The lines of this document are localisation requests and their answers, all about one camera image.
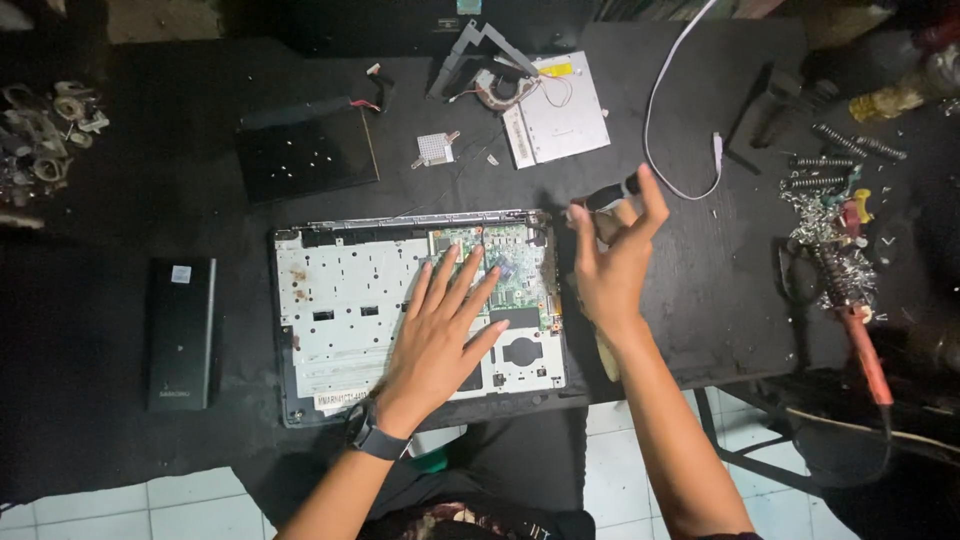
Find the wristwatch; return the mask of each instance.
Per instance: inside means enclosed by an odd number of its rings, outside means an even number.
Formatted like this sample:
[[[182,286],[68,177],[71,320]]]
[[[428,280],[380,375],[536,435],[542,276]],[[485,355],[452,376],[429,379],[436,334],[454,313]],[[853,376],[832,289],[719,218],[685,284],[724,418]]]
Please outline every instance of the wristwatch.
[[[396,461],[410,446],[409,439],[398,439],[376,426],[376,402],[361,400],[347,413],[347,445],[373,457]]]

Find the black pants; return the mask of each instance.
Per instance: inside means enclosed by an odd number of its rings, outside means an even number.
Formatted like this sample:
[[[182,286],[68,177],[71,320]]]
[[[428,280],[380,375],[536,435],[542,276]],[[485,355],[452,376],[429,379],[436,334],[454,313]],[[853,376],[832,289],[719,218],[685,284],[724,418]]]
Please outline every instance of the black pants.
[[[274,527],[293,516],[336,458],[342,445],[328,443],[312,452],[260,456],[233,467]],[[423,474],[396,463],[368,519],[443,495],[474,492],[541,510],[583,509],[586,452],[586,408],[471,425],[447,446],[447,470]]]

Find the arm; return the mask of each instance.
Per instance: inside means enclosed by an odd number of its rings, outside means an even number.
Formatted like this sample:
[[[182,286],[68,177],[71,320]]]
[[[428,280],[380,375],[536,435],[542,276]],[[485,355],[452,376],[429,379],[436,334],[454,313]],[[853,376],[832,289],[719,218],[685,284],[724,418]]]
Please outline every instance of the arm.
[[[669,214],[650,169],[641,165],[637,175],[646,211],[637,218],[631,205],[621,204],[616,213],[624,226],[608,234],[611,248],[602,254],[589,212],[570,207],[577,230],[577,288],[620,368],[636,439],[671,535],[753,531],[730,474],[637,313],[651,240]]]
[[[432,283],[432,266],[424,264],[414,287],[386,383],[376,399],[377,426],[393,437],[408,438],[428,414],[443,405],[510,325],[510,321],[500,321],[464,345],[470,323],[490,298],[500,270],[488,271],[464,301],[483,248],[473,249],[447,291],[458,252],[457,245],[447,250]],[[356,538],[393,464],[359,451],[345,451],[277,537]]]

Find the right hand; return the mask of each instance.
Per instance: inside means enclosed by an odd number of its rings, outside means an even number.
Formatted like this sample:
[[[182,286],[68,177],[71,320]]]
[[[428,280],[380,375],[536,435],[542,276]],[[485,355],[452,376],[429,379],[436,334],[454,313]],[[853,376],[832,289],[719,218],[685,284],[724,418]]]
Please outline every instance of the right hand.
[[[650,167],[643,163],[636,175],[645,211],[640,217],[631,209],[617,212],[622,225],[610,235],[606,252],[597,249],[590,212],[576,204],[567,210],[569,225],[577,232],[575,270],[580,300],[587,317],[608,339],[636,329],[643,278],[653,253],[651,240],[670,215]],[[629,205],[630,201],[620,204]]]

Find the green circuit board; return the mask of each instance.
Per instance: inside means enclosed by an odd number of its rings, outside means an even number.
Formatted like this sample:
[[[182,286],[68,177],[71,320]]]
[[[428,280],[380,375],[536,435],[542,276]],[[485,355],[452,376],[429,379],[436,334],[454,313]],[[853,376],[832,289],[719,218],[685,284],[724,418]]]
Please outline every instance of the green circuit board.
[[[439,229],[431,232],[428,241],[429,258],[435,264],[451,245],[460,245],[454,274],[460,271],[470,250],[482,244],[484,260],[474,282],[479,282],[489,268],[500,266],[500,280],[481,310],[481,316],[502,309],[535,308],[539,313],[540,330],[559,332],[562,323],[560,298],[549,234],[515,223]]]

